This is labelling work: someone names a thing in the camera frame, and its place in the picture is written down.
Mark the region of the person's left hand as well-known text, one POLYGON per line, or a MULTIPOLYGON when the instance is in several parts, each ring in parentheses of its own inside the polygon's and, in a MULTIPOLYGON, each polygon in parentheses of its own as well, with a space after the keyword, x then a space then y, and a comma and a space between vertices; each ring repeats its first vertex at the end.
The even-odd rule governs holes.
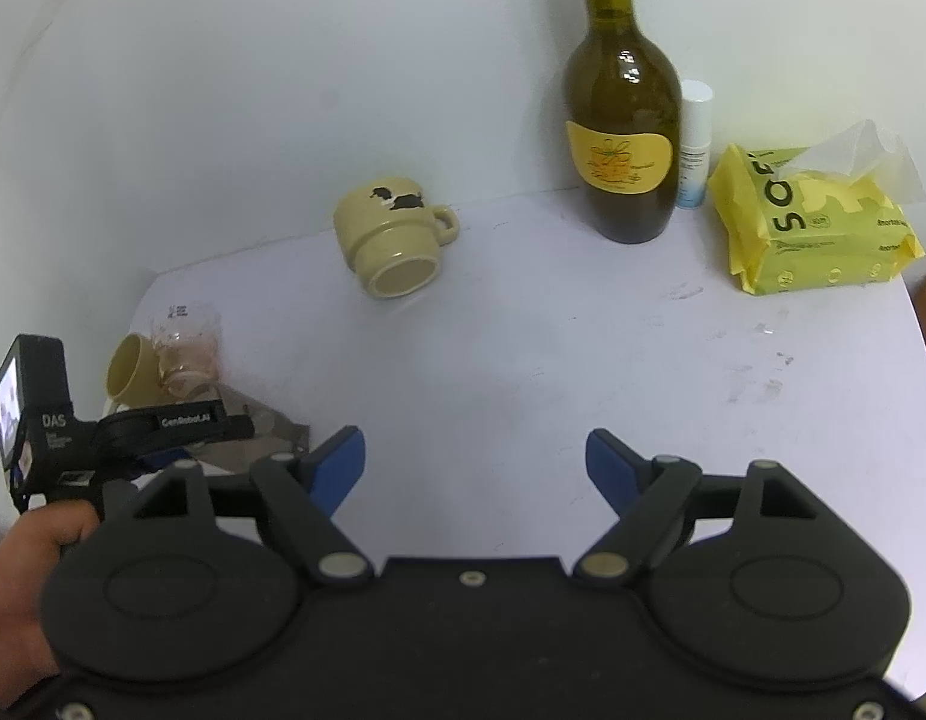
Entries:
POLYGON ((98 527, 85 500, 61 500, 23 514, 0 543, 0 709, 59 671, 38 606, 64 546, 98 527))

